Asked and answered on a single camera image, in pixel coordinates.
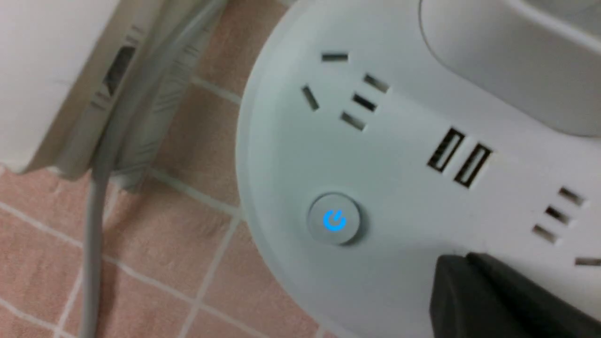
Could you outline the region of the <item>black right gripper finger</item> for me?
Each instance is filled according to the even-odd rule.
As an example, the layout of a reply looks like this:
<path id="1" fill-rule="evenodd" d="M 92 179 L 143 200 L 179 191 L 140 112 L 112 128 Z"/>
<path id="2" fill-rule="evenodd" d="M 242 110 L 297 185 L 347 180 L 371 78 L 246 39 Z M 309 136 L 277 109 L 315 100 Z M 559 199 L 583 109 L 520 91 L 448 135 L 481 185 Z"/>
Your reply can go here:
<path id="1" fill-rule="evenodd" d="M 598 338 L 600 321 L 485 253 L 440 255 L 429 315 L 436 338 Z"/>

